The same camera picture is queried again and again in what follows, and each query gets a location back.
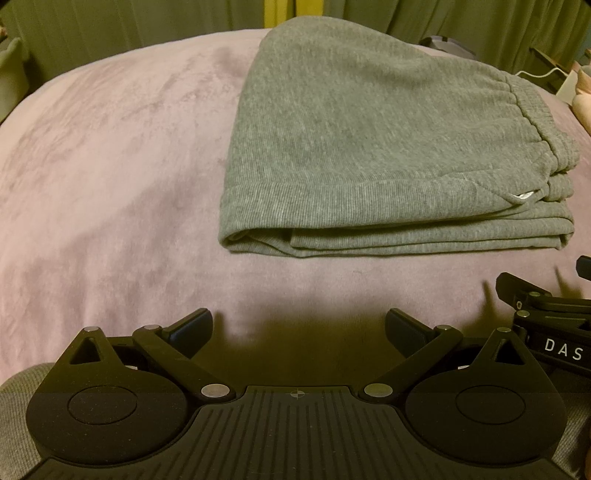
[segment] gray object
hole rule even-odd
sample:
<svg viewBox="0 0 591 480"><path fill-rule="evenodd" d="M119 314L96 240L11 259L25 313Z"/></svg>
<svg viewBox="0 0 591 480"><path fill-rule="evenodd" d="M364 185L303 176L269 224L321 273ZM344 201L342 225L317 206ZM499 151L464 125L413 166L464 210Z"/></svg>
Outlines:
<svg viewBox="0 0 591 480"><path fill-rule="evenodd" d="M292 257L562 248L579 155L535 88L361 25L289 20L241 94L220 243Z"/></svg>
<svg viewBox="0 0 591 480"><path fill-rule="evenodd" d="M433 35L431 37L422 39L418 44L422 45L423 47L446 51L447 53L455 55L456 57L461 57L463 59L476 60L476 53L474 53L472 50L469 50L453 38Z"/></svg>

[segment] green pillow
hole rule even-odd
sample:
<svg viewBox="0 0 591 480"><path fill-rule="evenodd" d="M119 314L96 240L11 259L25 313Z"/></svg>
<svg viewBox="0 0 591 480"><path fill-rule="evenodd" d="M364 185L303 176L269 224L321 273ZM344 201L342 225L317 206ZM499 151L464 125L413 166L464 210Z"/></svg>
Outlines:
<svg viewBox="0 0 591 480"><path fill-rule="evenodd" d="M0 122L18 105L29 90L29 82L22 66L23 45L20 38L0 50Z"/></svg>

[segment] black device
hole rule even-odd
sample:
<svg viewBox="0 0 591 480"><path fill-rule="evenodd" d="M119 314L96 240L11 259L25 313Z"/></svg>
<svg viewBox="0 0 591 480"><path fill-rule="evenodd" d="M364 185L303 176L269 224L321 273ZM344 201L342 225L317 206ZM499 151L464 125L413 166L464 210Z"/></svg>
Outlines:
<svg viewBox="0 0 591 480"><path fill-rule="evenodd" d="M581 257L580 276L590 266ZM508 273L496 290L517 312L488 338L390 310L406 360L360 391L236 392L192 360L213 331L206 309L129 337L86 327L28 404L42 461L24 478L566 480L551 461L566 412L536 359L591 376L591 304Z"/></svg>

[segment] pink fleece blanket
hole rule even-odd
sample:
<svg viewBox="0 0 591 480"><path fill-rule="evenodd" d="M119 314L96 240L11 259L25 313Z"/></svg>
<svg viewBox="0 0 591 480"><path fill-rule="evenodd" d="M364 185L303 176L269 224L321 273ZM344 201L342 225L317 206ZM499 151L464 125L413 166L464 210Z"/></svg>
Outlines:
<svg viewBox="0 0 591 480"><path fill-rule="evenodd" d="M360 386L400 358L384 336L392 307L488 335L512 319L494 293L500 272L591 297L574 270L591 254L591 141L545 92L581 151L568 200L576 231L562 251L296 259L222 248L225 156L265 34L212 34L81 67L2 124L0 384L55 361L84 326L130 335L207 307L214 335L197 359L237 388Z"/></svg>

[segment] green curtain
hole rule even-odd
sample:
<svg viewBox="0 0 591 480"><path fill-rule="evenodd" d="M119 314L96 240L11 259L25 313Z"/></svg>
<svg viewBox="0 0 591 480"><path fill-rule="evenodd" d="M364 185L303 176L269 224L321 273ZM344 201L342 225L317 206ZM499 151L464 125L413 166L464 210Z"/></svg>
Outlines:
<svg viewBox="0 0 591 480"><path fill-rule="evenodd" d="M263 27L264 0L10 0L0 18L30 53L33 88L91 61L207 33Z"/></svg>
<svg viewBox="0 0 591 480"><path fill-rule="evenodd" d="M553 0L533 45L569 69L591 24L591 7L584 1Z"/></svg>
<svg viewBox="0 0 591 480"><path fill-rule="evenodd" d="M515 73L537 47L569 67L591 22L583 0L325 0L324 14L409 43L444 35Z"/></svg>

